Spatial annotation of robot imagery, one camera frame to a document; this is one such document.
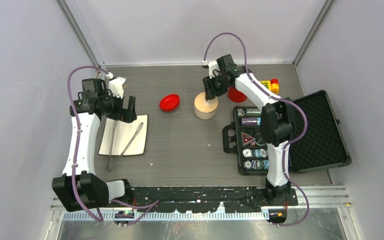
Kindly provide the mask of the red tall cup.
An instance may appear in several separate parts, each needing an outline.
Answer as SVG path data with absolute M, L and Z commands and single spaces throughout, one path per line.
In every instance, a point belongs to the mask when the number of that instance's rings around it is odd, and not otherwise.
M 232 102 L 235 102 L 235 103 L 242 103 L 248 99 L 248 97 L 245 94 L 243 94 L 242 92 L 240 92 L 239 90 L 237 90 L 232 86 L 228 88 L 227 96 Z

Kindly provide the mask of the metal tongs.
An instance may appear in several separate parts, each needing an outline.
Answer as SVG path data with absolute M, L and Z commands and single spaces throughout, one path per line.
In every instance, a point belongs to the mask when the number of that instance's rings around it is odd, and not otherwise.
M 141 122 L 136 131 L 134 132 L 133 136 L 130 138 L 129 142 L 126 144 L 126 146 L 124 147 L 123 151 L 121 152 L 120 154 L 120 158 L 124 155 L 124 153 L 129 149 L 129 147 L 131 146 L 131 144 L 133 143 L 133 141 L 136 139 L 136 137 L 139 135 L 139 133 L 141 132 L 142 128 L 144 126 L 144 123 Z M 108 153 L 108 162 L 107 162 L 107 172 L 111 172 L 112 169 L 114 168 L 115 164 L 117 163 L 118 159 L 115 160 L 113 163 L 111 163 L 111 157 L 112 157 L 112 150 L 113 150 L 113 146 L 114 146 L 114 141 L 115 141 L 115 133 L 116 133 L 116 127 L 117 127 L 117 124 L 115 124 L 113 126 L 113 136 L 112 136 L 112 139 L 111 139 L 111 142 L 110 142 L 110 148 L 109 148 L 109 153 Z

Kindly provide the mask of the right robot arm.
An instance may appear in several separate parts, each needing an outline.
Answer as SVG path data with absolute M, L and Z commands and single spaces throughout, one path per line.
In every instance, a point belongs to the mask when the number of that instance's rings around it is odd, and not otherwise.
M 288 99 L 269 91 L 246 66 L 238 66 L 229 54 L 217 60 L 203 60 L 202 66 L 208 70 L 203 79 L 207 101 L 233 87 L 261 111 L 259 132 L 267 144 L 269 163 L 264 196 L 271 205 L 279 205 L 291 190 L 288 160 L 296 121 L 294 107 Z

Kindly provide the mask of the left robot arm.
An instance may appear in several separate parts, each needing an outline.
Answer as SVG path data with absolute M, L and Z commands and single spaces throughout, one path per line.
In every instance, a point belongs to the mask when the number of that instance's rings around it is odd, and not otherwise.
M 103 181 L 96 176 L 95 147 L 102 117 L 132 123 L 137 119 L 136 98 L 130 96 L 123 107 L 126 78 L 105 82 L 99 78 L 82 80 L 82 91 L 69 107 L 72 122 L 70 149 L 62 175 L 52 180 L 51 187 L 68 212 L 106 207 L 115 200 L 128 207 L 134 199 L 127 179 Z

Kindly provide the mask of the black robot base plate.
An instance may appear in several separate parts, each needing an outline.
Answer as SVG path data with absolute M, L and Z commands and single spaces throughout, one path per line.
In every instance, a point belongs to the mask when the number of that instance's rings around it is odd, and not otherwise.
M 214 213 L 221 206 L 226 213 L 253 213 L 261 207 L 284 210 L 298 205 L 294 189 L 269 203 L 264 188 L 258 186 L 133 187 L 131 193 L 117 200 L 139 207 L 158 201 L 152 213 Z

